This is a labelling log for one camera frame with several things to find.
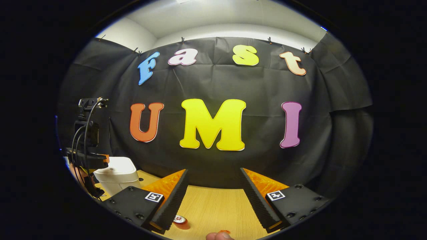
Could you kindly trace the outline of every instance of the white container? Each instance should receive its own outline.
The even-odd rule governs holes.
[[[126,157],[110,157],[108,167],[96,170],[94,175],[110,196],[129,186],[140,188],[135,165]]]

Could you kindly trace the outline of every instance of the black border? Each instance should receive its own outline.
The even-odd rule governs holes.
[[[268,239],[360,239],[372,235],[414,238],[415,232],[404,228],[401,220],[420,223],[413,220],[414,211],[409,215],[408,210],[413,207],[411,204],[423,202],[411,196],[419,189],[415,183],[421,180],[422,174],[416,164],[422,157],[423,147],[421,142],[412,143],[408,139],[424,126],[424,121],[416,117],[413,105],[404,102],[419,102],[416,90],[421,86],[417,74],[423,65],[417,62],[417,54],[421,53],[416,45],[424,41],[420,38],[422,27],[409,19],[419,21],[422,11],[410,1],[394,5],[367,0],[300,2],[324,18],[296,1],[287,3],[333,32],[363,69],[373,96],[370,111],[375,118],[375,129],[365,163],[340,197],[325,210],[304,220],[304,224]],[[22,117],[10,112],[3,117],[9,124],[5,126],[22,124],[25,127],[21,128],[26,130],[16,134],[12,128],[14,134],[7,140],[16,149],[10,148],[3,155],[12,162],[11,166],[8,162],[2,163],[2,169],[9,171],[4,180],[8,183],[5,192],[10,195],[4,202],[4,214],[11,225],[6,229],[6,236],[29,234],[35,239],[61,235],[87,239],[123,237],[125,233],[126,237],[151,238],[111,217],[85,196],[70,175],[63,174],[66,169],[58,153],[53,127],[60,79],[78,50],[94,37],[94,32],[100,32],[141,2],[28,1],[17,4],[9,7],[16,12],[5,9],[5,22],[10,28],[4,30],[4,37],[11,40],[11,44],[5,45],[5,59],[12,68],[17,67],[7,77],[10,82],[20,82],[20,88],[28,92],[20,98],[23,102],[18,112],[24,111]],[[116,11],[126,4],[130,5]],[[97,25],[106,17],[108,20]],[[12,106],[12,111],[17,109],[16,105]]]

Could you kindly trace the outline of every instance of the black cable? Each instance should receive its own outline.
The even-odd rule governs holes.
[[[93,111],[95,110],[95,108],[97,107],[97,105],[98,105],[101,101],[102,101],[102,100],[98,100],[98,101],[95,103],[95,105],[92,107],[91,112],[89,113],[89,116],[88,116],[88,120],[87,120],[87,122],[86,122],[85,138],[84,138],[84,143],[83,143],[83,148],[84,148],[84,149],[83,149],[83,150],[84,150],[84,152],[85,152],[85,154],[84,154],[84,161],[85,161],[85,167],[86,167],[86,170],[88,171],[88,176],[89,176],[89,167],[88,167],[88,163],[87,163],[86,140],[87,140],[87,136],[88,136],[89,122],[90,122],[90,120],[91,120],[91,116],[92,116]]]
[[[81,133],[80,135],[79,135],[79,138],[77,139],[77,144],[76,144],[76,160],[77,160],[77,149],[78,149],[78,147],[79,147],[79,141],[80,141],[80,138],[83,136],[83,133]],[[83,186],[85,185],[85,181],[84,181],[84,179],[83,179],[83,177],[82,177],[82,174],[80,173],[80,169],[79,169],[79,175],[80,175],[80,178],[82,179],[82,183],[83,183]]]
[[[74,134],[74,137],[73,137],[73,141],[72,141],[72,143],[71,143],[71,162],[73,163],[73,165],[74,165],[74,141],[76,140],[76,136],[77,136],[77,134],[83,129],[83,128],[85,128],[85,126],[81,126],[77,131],[76,131],[76,133]]]
[[[81,126],[77,131],[76,131],[76,133],[74,134],[74,137],[73,137],[73,141],[72,141],[72,143],[71,143],[71,163],[73,164],[73,170],[74,170],[74,174],[75,174],[75,176],[76,176],[76,179],[77,179],[77,181],[79,181],[79,177],[77,176],[77,172],[76,172],[76,163],[75,163],[75,161],[74,161],[74,142],[75,142],[75,140],[76,140],[76,136],[77,136],[77,134],[84,128],[85,126]]]
[[[79,141],[80,141],[80,138],[83,136],[83,133],[81,133],[80,135],[79,135],[79,137],[77,138],[77,144],[76,144],[76,160],[77,160],[77,152],[78,152],[78,146],[79,146]],[[83,186],[85,185],[85,180],[83,179],[83,177],[82,177],[82,174],[80,173],[80,168],[79,168],[79,175],[80,175],[80,178],[82,179],[82,182],[83,182]],[[91,181],[91,176],[90,176],[90,174],[89,174],[89,172],[88,172],[88,178],[89,178],[89,181]]]

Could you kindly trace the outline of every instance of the wooden table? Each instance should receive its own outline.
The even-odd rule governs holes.
[[[158,177],[138,171],[141,187]],[[110,196],[105,193],[101,200]],[[205,240],[208,233],[230,231],[235,240],[255,240],[269,235],[261,226],[243,189],[219,189],[189,185],[178,215],[187,218],[191,228],[181,230],[174,224],[163,235],[174,240]]]

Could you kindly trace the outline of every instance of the letter m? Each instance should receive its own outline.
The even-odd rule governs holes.
[[[184,139],[179,145],[185,148],[198,148],[196,129],[206,148],[211,148],[221,131],[221,140],[216,144],[219,150],[241,151],[245,149],[242,142],[242,112],[246,103],[242,100],[228,99],[224,101],[212,119],[211,114],[201,99],[187,99],[181,106],[185,109]]]

